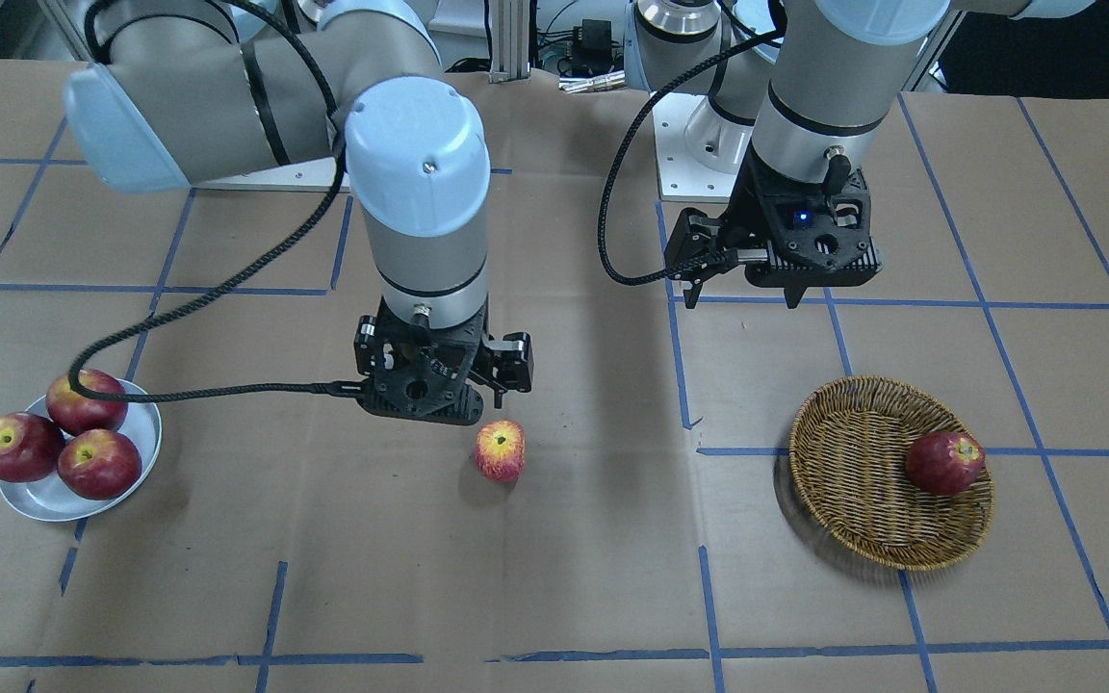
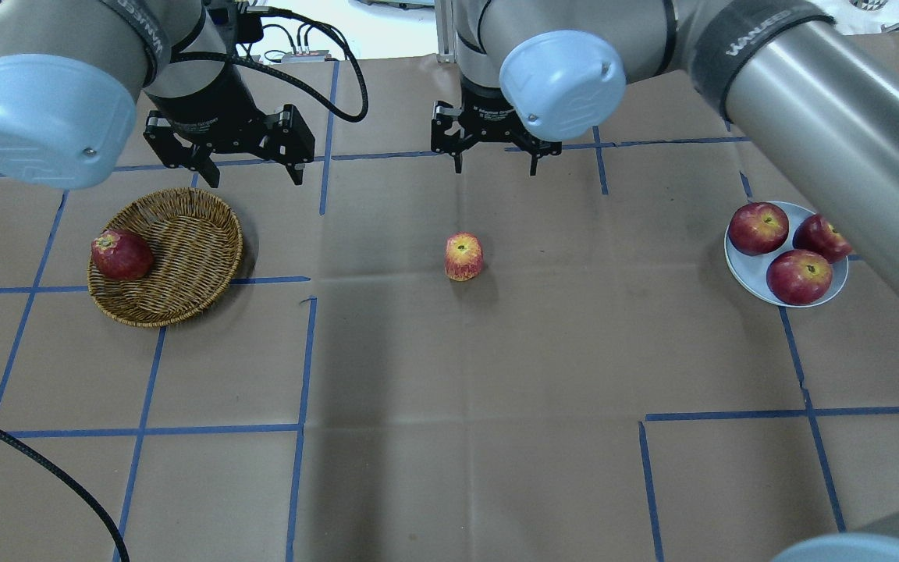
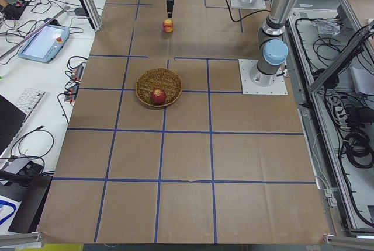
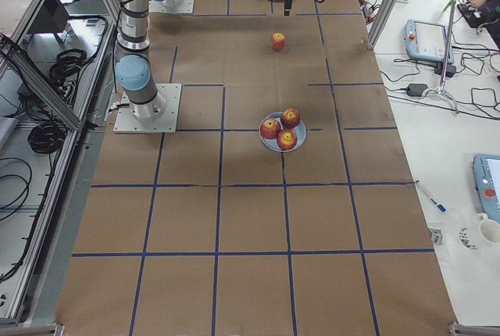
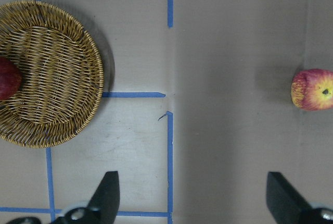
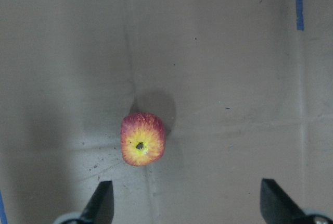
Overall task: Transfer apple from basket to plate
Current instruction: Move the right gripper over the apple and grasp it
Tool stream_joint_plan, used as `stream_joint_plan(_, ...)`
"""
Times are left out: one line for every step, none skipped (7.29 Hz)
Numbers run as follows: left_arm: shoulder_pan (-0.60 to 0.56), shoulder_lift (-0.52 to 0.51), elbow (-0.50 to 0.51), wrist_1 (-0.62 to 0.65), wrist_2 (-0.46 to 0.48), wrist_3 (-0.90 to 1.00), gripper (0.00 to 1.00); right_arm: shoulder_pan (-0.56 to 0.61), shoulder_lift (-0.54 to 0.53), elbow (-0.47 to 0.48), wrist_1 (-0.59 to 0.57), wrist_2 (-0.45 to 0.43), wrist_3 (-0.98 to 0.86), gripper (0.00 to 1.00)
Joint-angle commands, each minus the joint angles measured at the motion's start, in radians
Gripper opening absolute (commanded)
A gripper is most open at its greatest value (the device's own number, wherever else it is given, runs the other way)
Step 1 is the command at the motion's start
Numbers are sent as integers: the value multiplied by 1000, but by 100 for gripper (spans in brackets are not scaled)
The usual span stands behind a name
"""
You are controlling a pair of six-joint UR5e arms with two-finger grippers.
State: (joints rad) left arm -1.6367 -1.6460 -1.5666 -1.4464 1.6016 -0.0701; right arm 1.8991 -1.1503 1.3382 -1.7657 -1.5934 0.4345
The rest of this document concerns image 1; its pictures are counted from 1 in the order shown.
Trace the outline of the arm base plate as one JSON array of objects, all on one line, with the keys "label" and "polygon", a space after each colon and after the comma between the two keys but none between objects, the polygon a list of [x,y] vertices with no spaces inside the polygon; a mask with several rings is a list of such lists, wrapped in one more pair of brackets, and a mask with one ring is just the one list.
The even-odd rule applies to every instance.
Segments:
[{"label": "arm base plate", "polygon": [[751,124],[723,118],[708,96],[669,93],[652,112],[659,198],[726,203],[751,140]]},{"label": "arm base plate", "polygon": [[334,157],[264,169],[194,183],[194,188],[215,192],[321,193],[329,188],[335,174]]}]

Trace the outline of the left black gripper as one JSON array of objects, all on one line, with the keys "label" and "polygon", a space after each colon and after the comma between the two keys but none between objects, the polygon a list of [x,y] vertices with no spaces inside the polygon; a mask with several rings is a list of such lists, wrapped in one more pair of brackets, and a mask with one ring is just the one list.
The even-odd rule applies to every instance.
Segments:
[{"label": "left black gripper", "polygon": [[[683,208],[663,251],[672,279],[682,282],[683,306],[694,310],[705,281],[743,267],[749,281],[775,281],[771,258],[773,215],[776,193],[743,188],[732,193],[722,215],[710,216],[699,208]],[[806,292],[804,281],[784,277],[785,306],[796,310]]]}]

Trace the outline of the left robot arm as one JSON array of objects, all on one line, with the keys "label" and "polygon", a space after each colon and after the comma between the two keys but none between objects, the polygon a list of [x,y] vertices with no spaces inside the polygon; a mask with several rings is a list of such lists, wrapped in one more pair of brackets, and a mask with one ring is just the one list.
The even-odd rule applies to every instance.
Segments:
[{"label": "left robot arm", "polygon": [[[862,170],[925,40],[952,12],[1013,19],[1081,13],[1083,1],[633,1],[625,79],[650,93],[606,179],[598,251],[625,286],[679,282],[695,306],[708,281],[743,268],[795,308],[810,288],[857,288],[882,268]],[[606,216],[628,149],[661,98],[702,93],[742,130],[726,210],[686,208],[660,271],[615,271]]]}]

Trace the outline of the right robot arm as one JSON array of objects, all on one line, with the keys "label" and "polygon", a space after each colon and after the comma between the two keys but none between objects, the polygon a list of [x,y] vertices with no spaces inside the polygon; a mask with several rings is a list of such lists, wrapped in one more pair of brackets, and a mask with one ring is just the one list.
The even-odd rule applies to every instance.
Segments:
[{"label": "right robot arm", "polygon": [[490,155],[472,102],[403,1],[334,1],[309,34],[251,1],[96,1],[92,61],[67,78],[67,124],[110,188],[156,193],[321,159],[333,177],[285,241],[216,288],[80,351],[176,322],[237,289],[309,233],[344,183],[364,211],[381,304],[362,324],[362,383],[339,398],[448,405],[475,385],[528,393],[529,335],[487,329]]}]

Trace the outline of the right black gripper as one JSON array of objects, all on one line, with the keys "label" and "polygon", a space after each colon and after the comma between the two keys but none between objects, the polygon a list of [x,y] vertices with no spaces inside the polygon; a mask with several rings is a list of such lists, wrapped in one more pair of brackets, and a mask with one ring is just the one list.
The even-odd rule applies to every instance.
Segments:
[{"label": "right black gripper", "polygon": [[484,328],[484,322],[462,323],[465,358],[462,377],[499,396],[532,390],[535,359],[528,332],[507,333],[499,339]]}]

